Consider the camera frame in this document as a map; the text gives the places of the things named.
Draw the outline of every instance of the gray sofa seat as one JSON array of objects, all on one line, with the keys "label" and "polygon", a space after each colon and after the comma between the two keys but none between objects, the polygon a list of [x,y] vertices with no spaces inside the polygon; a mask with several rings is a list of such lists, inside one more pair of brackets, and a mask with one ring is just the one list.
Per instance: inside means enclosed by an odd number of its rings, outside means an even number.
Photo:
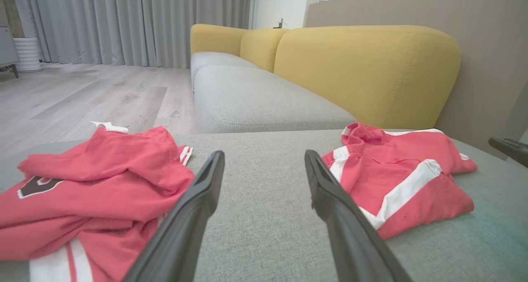
[{"label": "gray sofa seat", "polygon": [[342,129],[354,116],[268,71],[204,66],[194,79],[198,133]]},{"label": "gray sofa seat", "polygon": [[[177,136],[194,147],[194,173],[226,153],[219,203],[205,229],[195,281],[336,281],[326,225],[311,208],[304,152],[342,145],[342,130]],[[23,179],[29,154],[61,153],[80,141],[35,147],[0,161],[3,190]],[[454,175],[475,210],[387,241],[414,281],[526,281],[528,171],[464,143],[479,169]],[[26,261],[0,262],[0,281],[27,281]]]},{"label": "gray sofa seat", "polygon": [[194,90],[194,77],[200,68],[209,65],[230,65],[258,68],[255,64],[233,54],[220,52],[196,52],[191,56],[191,83]]}]

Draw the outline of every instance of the white pot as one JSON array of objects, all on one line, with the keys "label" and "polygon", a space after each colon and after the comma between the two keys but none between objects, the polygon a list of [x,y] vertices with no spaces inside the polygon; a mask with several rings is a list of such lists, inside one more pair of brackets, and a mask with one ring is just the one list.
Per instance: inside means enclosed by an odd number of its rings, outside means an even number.
[{"label": "white pot", "polygon": [[38,43],[36,38],[13,38],[16,53],[19,55],[19,63],[16,69],[20,73],[41,71],[42,65],[38,60]]}]

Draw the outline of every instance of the floor plank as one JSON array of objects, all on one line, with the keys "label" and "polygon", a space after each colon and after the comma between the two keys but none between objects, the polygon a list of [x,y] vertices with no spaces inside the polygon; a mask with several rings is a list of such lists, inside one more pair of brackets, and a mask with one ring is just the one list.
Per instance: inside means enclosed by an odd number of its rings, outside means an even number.
[{"label": "floor plank", "polygon": [[90,121],[130,133],[164,126],[194,132],[188,69],[95,64],[45,64],[42,71],[0,77],[0,159],[43,143],[89,139]]}]

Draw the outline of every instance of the curtain fold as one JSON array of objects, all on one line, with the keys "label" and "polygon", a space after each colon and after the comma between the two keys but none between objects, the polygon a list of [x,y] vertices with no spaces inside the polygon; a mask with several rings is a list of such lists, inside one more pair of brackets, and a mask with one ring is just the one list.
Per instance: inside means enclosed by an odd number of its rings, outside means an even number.
[{"label": "curtain fold", "polygon": [[187,68],[193,24],[249,26],[249,0],[29,1],[48,62]]}]

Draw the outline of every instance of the red garment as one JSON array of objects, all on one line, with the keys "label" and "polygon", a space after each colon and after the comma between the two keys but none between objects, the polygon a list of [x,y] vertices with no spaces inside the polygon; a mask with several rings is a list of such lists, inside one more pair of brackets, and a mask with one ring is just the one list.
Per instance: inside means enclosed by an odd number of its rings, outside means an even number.
[{"label": "red garment", "polygon": [[34,259],[32,280],[122,280],[194,179],[191,152],[162,127],[99,128],[64,154],[30,155],[0,195],[0,260]]},{"label": "red garment", "polygon": [[473,211],[451,176],[477,165],[438,129],[385,132],[358,122],[323,161],[383,239]]}]

